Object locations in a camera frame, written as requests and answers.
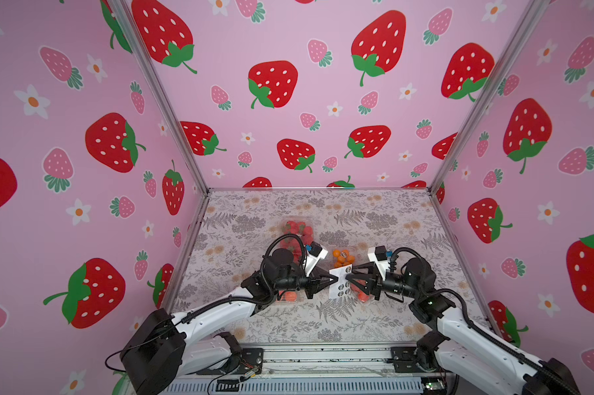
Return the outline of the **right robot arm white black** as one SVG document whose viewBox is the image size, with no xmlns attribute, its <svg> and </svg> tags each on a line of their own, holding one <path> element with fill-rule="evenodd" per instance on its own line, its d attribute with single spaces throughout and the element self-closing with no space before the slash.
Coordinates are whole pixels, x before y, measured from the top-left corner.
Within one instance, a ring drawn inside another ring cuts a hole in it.
<svg viewBox="0 0 594 395">
<path fill-rule="evenodd" d="M 435 288 L 429 262 L 407 247 L 393 251 L 379 246 L 368 253 L 346 279 L 374 298 L 409 300 L 416 319 L 430 327 L 416 346 L 423 369 L 441 367 L 464 378 L 487 394 L 577 394 L 578 386 L 566 365 L 544 361 L 505 341 L 473 321 L 466 301 L 448 288 Z"/>
</svg>

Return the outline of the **white sticker sheet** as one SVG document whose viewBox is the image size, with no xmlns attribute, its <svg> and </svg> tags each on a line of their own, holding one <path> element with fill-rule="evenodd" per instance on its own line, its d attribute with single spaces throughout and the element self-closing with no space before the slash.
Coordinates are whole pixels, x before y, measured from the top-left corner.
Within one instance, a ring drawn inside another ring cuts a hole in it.
<svg viewBox="0 0 594 395">
<path fill-rule="evenodd" d="M 349 274 L 351 274 L 351 272 L 351 265 L 333 268 L 329 271 L 329 274 L 331 276 L 336 277 L 336 282 L 328 288 L 328 296 L 330 300 L 336 300 L 344 298 L 346 296 L 351 296 L 351 283 L 349 283 L 349 281 L 347 281 L 346 278 Z"/>
</svg>

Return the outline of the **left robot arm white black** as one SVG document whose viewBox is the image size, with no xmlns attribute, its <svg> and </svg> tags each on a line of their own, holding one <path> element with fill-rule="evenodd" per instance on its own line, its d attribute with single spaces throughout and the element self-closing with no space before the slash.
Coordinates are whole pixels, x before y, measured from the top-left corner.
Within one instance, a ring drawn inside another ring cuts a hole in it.
<svg viewBox="0 0 594 395">
<path fill-rule="evenodd" d="M 176 378 L 239 354 L 235 338 L 217 330 L 263 311 L 284 291 L 303 291 L 313 298 L 336 283 L 337 276 L 318 266 L 327 255 L 317 243 L 305 247 L 301 263 L 287 249 L 267 252 L 259 270 L 227 296 L 188 312 L 153 311 L 119 354 L 134 392 L 159 394 Z"/>
</svg>

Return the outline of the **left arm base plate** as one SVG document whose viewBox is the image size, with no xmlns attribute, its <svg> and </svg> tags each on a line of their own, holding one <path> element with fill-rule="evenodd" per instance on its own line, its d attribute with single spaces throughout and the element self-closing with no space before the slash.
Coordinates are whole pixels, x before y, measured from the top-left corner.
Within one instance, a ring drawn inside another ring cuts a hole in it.
<svg viewBox="0 0 594 395">
<path fill-rule="evenodd" d="M 230 356 L 225 361 L 219 362 L 198 372 L 199 375 L 246 375 L 249 372 L 258 374 L 262 370 L 264 357 L 263 348 L 244 348 L 241 353 Z"/>
</svg>

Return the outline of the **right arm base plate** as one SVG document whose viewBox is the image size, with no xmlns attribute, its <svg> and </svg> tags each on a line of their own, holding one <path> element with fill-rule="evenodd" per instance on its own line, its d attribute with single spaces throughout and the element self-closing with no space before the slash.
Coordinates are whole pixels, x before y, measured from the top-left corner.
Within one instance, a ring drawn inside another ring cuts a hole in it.
<svg viewBox="0 0 594 395">
<path fill-rule="evenodd" d="M 392 347 L 391 359 L 396 373 L 449 373 L 437 361 L 434 347 Z"/>
</svg>

